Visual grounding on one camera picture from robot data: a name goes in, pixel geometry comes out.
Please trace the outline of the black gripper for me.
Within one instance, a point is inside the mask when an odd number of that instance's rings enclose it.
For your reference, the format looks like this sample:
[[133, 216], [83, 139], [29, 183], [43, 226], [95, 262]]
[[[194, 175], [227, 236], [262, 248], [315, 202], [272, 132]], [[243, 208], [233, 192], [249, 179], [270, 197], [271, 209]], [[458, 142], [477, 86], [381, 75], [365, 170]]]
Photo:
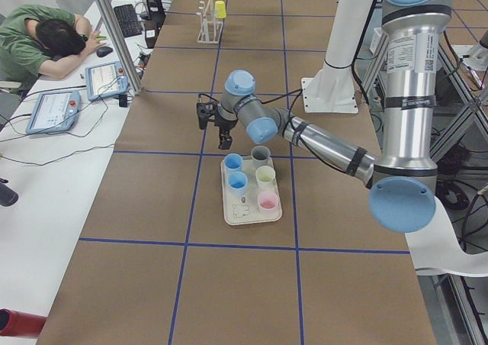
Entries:
[[227, 111], [219, 101], [211, 101], [214, 124], [221, 130], [219, 132], [220, 150], [229, 149], [233, 139], [229, 133], [237, 124], [237, 116], [231, 111]]

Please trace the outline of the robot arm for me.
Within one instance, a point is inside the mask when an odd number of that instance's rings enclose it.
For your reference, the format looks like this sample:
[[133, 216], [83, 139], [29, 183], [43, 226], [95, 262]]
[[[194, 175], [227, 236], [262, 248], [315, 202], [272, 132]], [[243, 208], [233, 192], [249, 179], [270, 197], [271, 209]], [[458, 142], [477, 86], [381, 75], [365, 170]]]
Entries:
[[[361, 37], [377, 0], [339, 0], [323, 68], [303, 81], [307, 112], [353, 111], [352, 70]], [[213, 122], [220, 149], [242, 124], [256, 144], [277, 135], [309, 150], [326, 165], [360, 179], [369, 188], [369, 208], [379, 224], [411, 233], [436, 212], [436, 163], [429, 154], [436, 103], [438, 39], [451, 19], [452, 0], [382, 0], [381, 28], [387, 38], [387, 86], [380, 156], [311, 124], [283, 108], [268, 108], [255, 95], [255, 79], [235, 70], [218, 101], [198, 102], [200, 128]]]

